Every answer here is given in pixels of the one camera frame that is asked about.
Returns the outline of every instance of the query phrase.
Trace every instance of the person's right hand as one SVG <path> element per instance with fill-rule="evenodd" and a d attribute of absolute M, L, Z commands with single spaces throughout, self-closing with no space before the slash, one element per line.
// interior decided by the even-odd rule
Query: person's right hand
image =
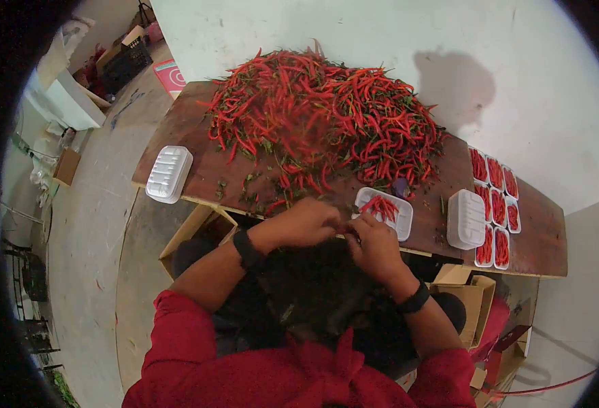
<path fill-rule="evenodd" d="M 345 233 L 354 262 L 362 270 L 384 285 L 407 273 L 408 267 L 399 254 L 397 233 L 393 228 L 367 212 L 349 221 L 347 226 L 360 238 L 358 243 L 352 233 Z"/>

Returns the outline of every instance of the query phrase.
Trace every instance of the black plastic crate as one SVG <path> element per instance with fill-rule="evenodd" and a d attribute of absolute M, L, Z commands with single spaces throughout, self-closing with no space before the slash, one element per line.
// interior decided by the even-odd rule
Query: black plastic crate
<path fill-rule="evenodd" d="M 104 66 L 100 79 L 105 91 L 116 94 L 151 63 L 146 44 L 137 37 Z"/>

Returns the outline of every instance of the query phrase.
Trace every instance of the black wristband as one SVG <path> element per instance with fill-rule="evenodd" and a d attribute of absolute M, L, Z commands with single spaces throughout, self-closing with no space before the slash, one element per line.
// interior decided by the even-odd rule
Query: black wristband
<path fill-rule="evenodd" d="M 247 230 L 238 230 L 232 238 L 234 247 L 241 256 L 241 267 L 245 273 L 256 272 L 261 269 L 266 256 L 257 251 L 252 244 L 250 237 L 247 236 Z"/>
<path fill-rule="evenodd" d="M 404 315 L 410 315 L 413 313 L 417 313 L 422 310 L 422 307 L 429 299 L 431 294 L 429 293 L 429 288 L 426 287 L 426 283 L 420 279 L 420 287 L 418 290 L 410 296 L 408 299 L 404 300 L 402 303 L 397 305 L 397 310 Z"/>

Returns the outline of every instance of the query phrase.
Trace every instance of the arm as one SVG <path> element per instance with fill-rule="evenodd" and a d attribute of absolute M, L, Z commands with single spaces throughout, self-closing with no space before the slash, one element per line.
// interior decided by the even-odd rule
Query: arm
<path fill-rule="evenodd" d="M 354 261 L 377 281 L 382 283 L 400 304 L 412 296 L 420 285 L 399 254 L 397 233 L 368 213 L 348 223 L 358 234 L 360 243 L 347 234 Z M 420 357 L 428 358 L 448 349 L 461 349 L 463 344 L 453 324 L 440 306 L 430 298 L 422 309 L 405 315 L 413 344 Z"/>
<path fill-rule="evenodd" d="M 247 231 L 255 248 L 267 255 L 282 246 L 311 246 L 336 234 L 338 210 L 314 199 L 300 200 L 288 211 Z M 218 310 L 244 276 L 232 242 L 214 249 L 184 271 L 170 290 L 195 301 L 209 313 Z"/>

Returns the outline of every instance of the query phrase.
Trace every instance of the wire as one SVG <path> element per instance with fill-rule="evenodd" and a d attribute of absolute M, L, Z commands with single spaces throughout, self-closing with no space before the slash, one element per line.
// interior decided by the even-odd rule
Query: wire
<path fill-rule="evenodd" d="M 31 149 L 31 148 L 27 148 L 27 150 L 31 151 L 32 153 L 36 153 L 38 155 L 42 155 L 42 156 L 45 156 L 45 157 L 50 157 L 51 159 L 59 159 L 59 156 L 49 156 L 49 155 L 41 153 L 40 151 L 36 151 L 34 149 Z"/>
<path fill-rule="evenodd" d="M 528 394 L 534 394 L 536 392 L 542 392 L 542 391 L 547 391 L 547 390 L 555 390 L 556 388 L 564 387 L 565 385 L 573 384 L 576 381 L 580 381 L 580 380 L 582 380 L 584 378 L 587 378 L 590 375 L 594 374 L 595 372 L 596 372 L 596 370 L 592 370 L 589 373 L 587 373 L 585 375 L 581 375 L 580 377 L 577 377 L 577 378 L 575 378 L 573 380 L 569 380 L 569 381 L 566 381 L 566 382 L 561 382 L 560 384 L 556 384 L 556 385 L 550 385 L 548 387 L 535 388 L 534 390 L 512 391 L 512 392 L 494 391 L 493 392 L 493 397 L 507 397 L 507 396 L 528 395 Z"/>

